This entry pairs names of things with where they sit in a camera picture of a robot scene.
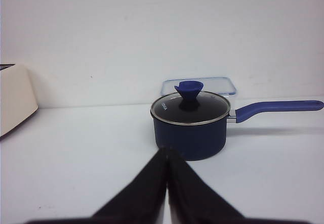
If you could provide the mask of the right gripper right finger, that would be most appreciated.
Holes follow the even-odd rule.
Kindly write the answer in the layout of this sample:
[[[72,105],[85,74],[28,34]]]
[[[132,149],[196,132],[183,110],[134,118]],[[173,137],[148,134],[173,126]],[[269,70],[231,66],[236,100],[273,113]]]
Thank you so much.
[[[304,223],[246,217],[211,189],[174,150],[167,150],[172,223]]]

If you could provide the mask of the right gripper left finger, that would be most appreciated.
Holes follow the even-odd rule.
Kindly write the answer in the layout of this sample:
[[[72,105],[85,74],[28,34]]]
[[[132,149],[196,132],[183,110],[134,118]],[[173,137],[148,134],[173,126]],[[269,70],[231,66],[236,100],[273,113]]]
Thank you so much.
[[[92,216],[28,223],[162,223],[167,172],[167,151],[160,149],[125,188]]]

